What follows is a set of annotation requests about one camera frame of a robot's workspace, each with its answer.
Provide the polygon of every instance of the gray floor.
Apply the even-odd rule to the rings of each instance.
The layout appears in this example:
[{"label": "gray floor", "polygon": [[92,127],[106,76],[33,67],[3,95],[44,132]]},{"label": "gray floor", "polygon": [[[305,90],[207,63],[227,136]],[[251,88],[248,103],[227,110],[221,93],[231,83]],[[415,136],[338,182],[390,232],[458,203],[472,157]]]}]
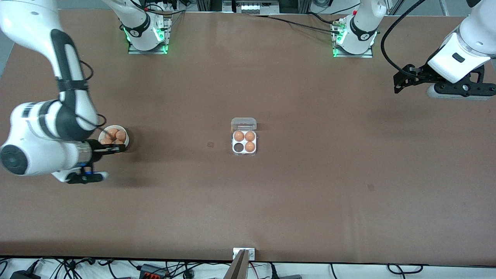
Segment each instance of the gray floor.
[{"label": "gray floor", "polygon": [[[404,13],[417,0],[406,0],[398,11],[398,14]],[[350,0],[335,0],[333,6],[347,6]],[[441,2],[446,3],[444,13],[451,16],[467,16],[470,8],[465,0],[428,0],[412,11],[411,15],[443,15]],[[69,8],[109,8],[101,0],[57,0],[61,9]],[[3,73],[5,64],[12,50],[13,42],[10,41],[3,33],[0,32],[0,76]]]}]

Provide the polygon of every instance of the brown tabletop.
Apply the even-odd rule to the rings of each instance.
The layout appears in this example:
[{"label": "brown tabletop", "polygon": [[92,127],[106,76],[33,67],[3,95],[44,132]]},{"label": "brown tabletop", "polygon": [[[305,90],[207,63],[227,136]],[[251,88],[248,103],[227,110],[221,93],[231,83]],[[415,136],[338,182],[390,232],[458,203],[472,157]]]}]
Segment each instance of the brown tabletop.
[{"label": "brown tabletop", "polygon": [[[1,254],[496,265],[496,99],[395,95],[380,39],[373,59],[338,59],[328,34],[268,18],[188,13],[161,56],[128,55],[112,11],[61,19],[134,143],[96,164],[102,183],[0,170]],[[460,21],[406,18],[387,50],[421,66]],[[17,45],[0,92],[2,141],[17,104],[58,94]],[[256,156],[232,154],[233,117],[258,121]]]}]

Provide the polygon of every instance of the white bowl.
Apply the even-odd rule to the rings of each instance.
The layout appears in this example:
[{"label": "white bowl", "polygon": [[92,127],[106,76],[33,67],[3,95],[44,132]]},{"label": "white bowl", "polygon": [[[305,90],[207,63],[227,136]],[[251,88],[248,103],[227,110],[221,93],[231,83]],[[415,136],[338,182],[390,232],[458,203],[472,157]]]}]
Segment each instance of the white bowl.
[{"label": "white bowl", "polygon": [[[124,127],[122,126],[119,126],[119,125],[110,125],[108,127],[106,127],[105,131],[108,131],[109,129],[112,129],[112,128],[115,128],[117,130],[120,130],[120,131],[124,131],[125,132],[125,141],[124,141],[124,145],[127,147],[127,145],[129,144],[129,134],[127,133],[127,131],[124,129]],[[107,134],[104,133],[104,132],[100,132],[100,135],[98,136],[98,142],[101,141],[103,138],[105,138]]]}]

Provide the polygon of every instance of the red cable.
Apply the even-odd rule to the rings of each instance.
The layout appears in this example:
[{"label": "red cable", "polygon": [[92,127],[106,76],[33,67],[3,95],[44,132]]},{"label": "red cable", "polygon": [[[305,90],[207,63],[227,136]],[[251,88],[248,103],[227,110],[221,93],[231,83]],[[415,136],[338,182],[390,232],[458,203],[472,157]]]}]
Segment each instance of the red cable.
[{"label": "red cable", "polygon": [[255,272],[256,279],[260,279],[258,277],[258,274],[256,273],[256,269],[255,269],[255,266],[253,265],[253,263],[250,263],[250,265],[251,265],[251,268],[253,269],[253,272]]}]

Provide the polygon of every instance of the clear plastic egg carton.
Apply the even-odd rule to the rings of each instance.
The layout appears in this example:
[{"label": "clear plastic egg carton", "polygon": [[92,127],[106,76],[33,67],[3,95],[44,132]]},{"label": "clear plastic egg carton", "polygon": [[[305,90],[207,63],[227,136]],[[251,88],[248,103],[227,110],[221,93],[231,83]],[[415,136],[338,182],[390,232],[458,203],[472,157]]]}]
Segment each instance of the clear plastic egg carton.
[{"label": "clear plastic egg carton", "polygon": [[231,121],[231,149],[236,155],[256,154],[256,120],[236,117]]}]

